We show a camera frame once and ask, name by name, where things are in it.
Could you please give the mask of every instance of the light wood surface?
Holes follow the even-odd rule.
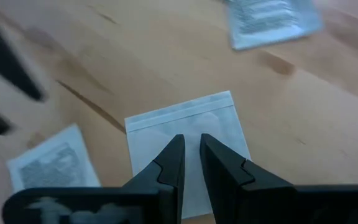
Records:
[[[1,31],[49,94],[34,103],[0,81],[17,126],[0,137],[0,208],[6,160],[70,123],[103,185],[122,185],[125,117],[224,90],[258,165],[294,184],[358,183],[358,1],[316,3],[322,32],[233,52],[221,1],[0,0]]]

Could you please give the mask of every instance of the paper sheet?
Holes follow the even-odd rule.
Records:
[[[323,27],[312,0],[228,0],[227,4],[236,50],[303,37]]]
[[[75,124],[7,166],[15,192],[34,187],[100,187]]]
[[[212,213],[201,168],[202,133],[211,134],[250,159],[230,91],[126,118],[125,124],[133,175],[144,169],[176,134],[185,135],[182,218]]]

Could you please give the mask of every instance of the foil packet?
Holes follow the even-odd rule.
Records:
[[[323,28],[312,0],[230,0],[227,3],[235,50],[292,40]]]

